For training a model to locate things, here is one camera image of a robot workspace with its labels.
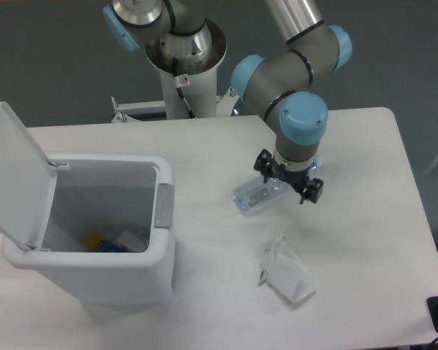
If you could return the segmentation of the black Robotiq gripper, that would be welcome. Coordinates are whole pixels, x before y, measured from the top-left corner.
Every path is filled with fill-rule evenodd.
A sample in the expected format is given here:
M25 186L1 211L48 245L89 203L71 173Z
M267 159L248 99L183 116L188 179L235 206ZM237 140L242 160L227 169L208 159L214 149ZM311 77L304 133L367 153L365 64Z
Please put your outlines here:
M312 157L303 161L292 161L283 157L279 152L272 154L267 149L262 149L255 159L253 169L263 177L263 183L275 177L292 187L300 187L299 201L317 203L323 193L324 181L314 178L308 179L309 168L312 165Z

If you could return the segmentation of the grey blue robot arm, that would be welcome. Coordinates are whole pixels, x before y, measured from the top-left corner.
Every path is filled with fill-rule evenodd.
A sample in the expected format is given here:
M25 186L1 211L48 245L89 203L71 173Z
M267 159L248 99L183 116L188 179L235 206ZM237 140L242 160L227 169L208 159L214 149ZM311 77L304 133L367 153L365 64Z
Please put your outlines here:
M328 108L308 89L350 60L352 42L341 27L325 23L314 1L266 5L287 49L273 61L260 55L242 59L231 88L276 136L274 151L261 151L254 169L316 203L323 181L311 177L310 169ZM218 116L217 69L227 44L221 28L206 17L203 1L110 1L103 16L122 47L145 49L160 75L170 120Z

